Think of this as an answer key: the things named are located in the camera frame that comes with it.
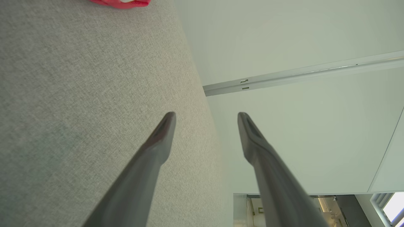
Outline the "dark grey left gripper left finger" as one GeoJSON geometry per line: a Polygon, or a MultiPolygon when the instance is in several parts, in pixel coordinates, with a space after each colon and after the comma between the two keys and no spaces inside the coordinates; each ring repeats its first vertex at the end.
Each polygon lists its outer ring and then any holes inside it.
{"type": "Polygon", "coordinates": [[[147,225],[158,175],[169,158],[175,127],[175,112],[166,113],[89,215],[85,227],[147,225]]]}

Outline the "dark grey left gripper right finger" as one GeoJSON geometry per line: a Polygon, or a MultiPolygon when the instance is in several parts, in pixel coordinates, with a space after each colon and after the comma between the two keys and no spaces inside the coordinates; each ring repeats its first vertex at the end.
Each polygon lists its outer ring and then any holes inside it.
{"type": "Polygon", "coordinates": [[[257,178],[267,226],[327,227],[309,195],[245,112],[238,113],[238,129],[244,157],[257,178]]]}

